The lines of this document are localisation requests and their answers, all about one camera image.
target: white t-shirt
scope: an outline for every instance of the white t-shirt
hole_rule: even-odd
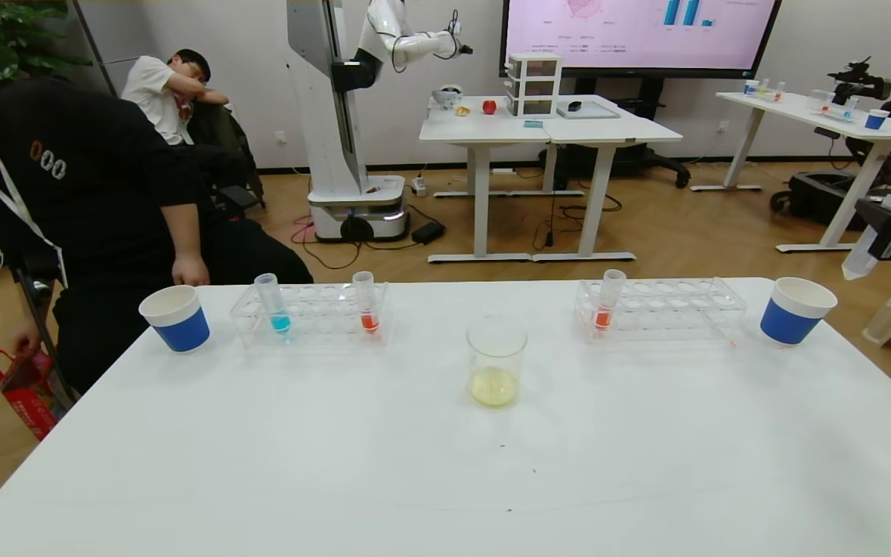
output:
[[[170,145],[180,142],[194,145],[188,135],[190,118],[180,117],[174,92],[164,87],[173,74],[174,70],[163,61],[153,56],[140,56],[130,70],[121,98],[137,104]]]

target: printed logo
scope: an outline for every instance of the printed logo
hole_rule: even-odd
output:
[[[44,149],[39,140],[29,146],[29,158],[39,162],[40,169],[46,170],[54,179],[62,179],[67,174],[67,162],[58,159],[50,149]]]

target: red bag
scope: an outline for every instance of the red bag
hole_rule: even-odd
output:
[[[42,351],[32,355],[9,356],[11,364],[6,373],[0,370],[0,391],[15,413],[29,427],[36,439],[43,441],[70,410],[73,402],[64,389],[63,381],[53,369],[53,360]]]

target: lanyard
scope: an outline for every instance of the lanyard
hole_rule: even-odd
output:
[[[6,169],[4,162],[0,156],[0,173],[2,173],[2,181],[6,184],[6,189],[9,190],[9,195],[3,193],[0,190],[0,200],[4,203],[4,205],[9,208],[9,210],[15,213],[16,216],[22,222],[25,222],[29,229],[39,236],[40,240],[43,240],[47,244],[53,248],[57,253],[57,263],[60,264],[60,282],[63,283],[64,288],[67,288],[67,269],[64,268],[64,257],[63,253],[61,253],[60,247],[56,246],[53,242],[46,239],[46,236],[43,235],[42,230],[39,229],[39,226],[36,226],[36,222],[29,216],[29,209],[26,207],[26,202],[22,201],[22,195],[19,194],[19,191],[15,189],[15,183],[12,177],[9,175],[9,170]]]

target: black shirt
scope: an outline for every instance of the black shirt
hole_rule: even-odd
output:
[[[68,279],[114,272],[170,273],[174,250],[160,207],[197,203],[213,212],[197,170],[131,102],[53,79],[0,91],[0,156]],[[0,190],[8,191],[0,173]],[[50,248],[0,201],[7,265]]]

